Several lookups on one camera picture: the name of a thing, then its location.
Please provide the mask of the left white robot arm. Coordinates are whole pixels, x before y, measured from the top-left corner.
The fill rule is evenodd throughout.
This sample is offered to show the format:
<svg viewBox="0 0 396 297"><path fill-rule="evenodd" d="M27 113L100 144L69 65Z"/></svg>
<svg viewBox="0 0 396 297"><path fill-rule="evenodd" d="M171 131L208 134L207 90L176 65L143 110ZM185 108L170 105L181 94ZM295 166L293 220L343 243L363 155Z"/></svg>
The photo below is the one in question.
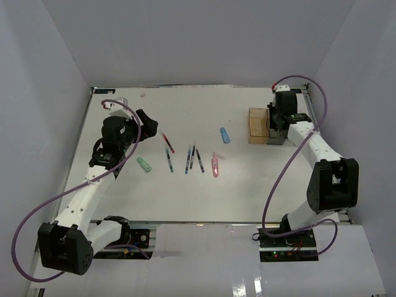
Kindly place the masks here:
<svg viewBox="0 0 396 297"><path fill-rule="evenodd" d="M129 113L112 114L103 120L101 138L93 146L85 181L66 208L51 223L38 230L42 266L83 275L94 255L103 248L123 247L130 242L126 218L107 216L95 226L90 221L108 188L116 181L129 147L157 133L158 122L142 110L137 118Z"/></svg>

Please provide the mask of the green translucent correction tape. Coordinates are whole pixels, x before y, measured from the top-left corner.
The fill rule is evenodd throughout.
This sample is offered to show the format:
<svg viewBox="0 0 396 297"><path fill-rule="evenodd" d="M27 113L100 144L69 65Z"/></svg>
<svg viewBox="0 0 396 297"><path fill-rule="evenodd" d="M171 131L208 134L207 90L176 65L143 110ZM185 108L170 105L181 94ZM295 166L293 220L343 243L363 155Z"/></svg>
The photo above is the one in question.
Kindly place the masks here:
<svg viewBox="0 0 396 297"><path fill-rule="evenodd" d="M142 157L137 157L136 160L137 160L137 163L140 165L140 167L141 167L146 173L151 172L152 167L151 167Z"/></svg>

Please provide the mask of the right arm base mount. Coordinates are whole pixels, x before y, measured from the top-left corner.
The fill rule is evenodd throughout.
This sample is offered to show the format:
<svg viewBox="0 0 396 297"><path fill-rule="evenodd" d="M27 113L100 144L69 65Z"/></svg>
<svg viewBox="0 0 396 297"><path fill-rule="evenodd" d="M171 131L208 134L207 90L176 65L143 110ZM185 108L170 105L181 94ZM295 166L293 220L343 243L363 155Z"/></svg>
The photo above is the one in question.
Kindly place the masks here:
<svg viewBox="0 0 396 297"><path fill-rule="evenodd" d="M282 238L272 238L258 228L252 240L259 245L262 263L272 262L315 262L319 260L317 245L312 230L303 231Z"/></svg>

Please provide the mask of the blue translucent correction tape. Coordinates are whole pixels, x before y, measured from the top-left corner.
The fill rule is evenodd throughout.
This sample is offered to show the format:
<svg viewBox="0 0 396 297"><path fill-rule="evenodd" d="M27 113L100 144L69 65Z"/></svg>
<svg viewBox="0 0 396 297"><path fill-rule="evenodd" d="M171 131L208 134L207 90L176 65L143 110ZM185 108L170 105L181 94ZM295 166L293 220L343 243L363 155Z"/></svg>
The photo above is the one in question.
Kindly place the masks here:
<svg viewBox="0 0 396 297"><path fill-rule="evenodd" d="M230 143L230 137L224 127L220 128L220 135L222 137L222 141L224 144L229 144Z"/></svg>

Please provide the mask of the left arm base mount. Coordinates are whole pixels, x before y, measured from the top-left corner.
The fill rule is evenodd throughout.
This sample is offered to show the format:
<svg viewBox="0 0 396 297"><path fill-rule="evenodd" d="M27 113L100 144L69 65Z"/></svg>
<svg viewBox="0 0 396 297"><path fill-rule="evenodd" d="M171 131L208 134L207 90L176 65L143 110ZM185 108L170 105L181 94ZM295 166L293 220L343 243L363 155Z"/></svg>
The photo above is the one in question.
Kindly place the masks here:
<svg viewBox="0 0 396 297"><path fill-rule="evenodd" d="M125 239L108 244L94 255L95 259L149 260L153 254L149 229L131 229Z"/></svg>

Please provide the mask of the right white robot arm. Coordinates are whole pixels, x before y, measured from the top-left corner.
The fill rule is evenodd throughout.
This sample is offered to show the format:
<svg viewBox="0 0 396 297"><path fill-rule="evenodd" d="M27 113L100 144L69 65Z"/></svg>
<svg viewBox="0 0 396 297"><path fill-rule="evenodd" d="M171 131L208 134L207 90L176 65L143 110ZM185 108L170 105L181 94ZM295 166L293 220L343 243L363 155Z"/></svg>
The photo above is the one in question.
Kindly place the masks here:
<svg viewBox="0 0 396 297"><path fill-rule="evenodd" d="M315 129L311 118L298 112L296 93L287 85L276 86L273 102L268 105L270 128L286 132L312 168L306 200L283 216L278 236L288 246L301 241L302 231L312 228L328 216L355 207L358 201L359 164L334 151Z"/></svg>

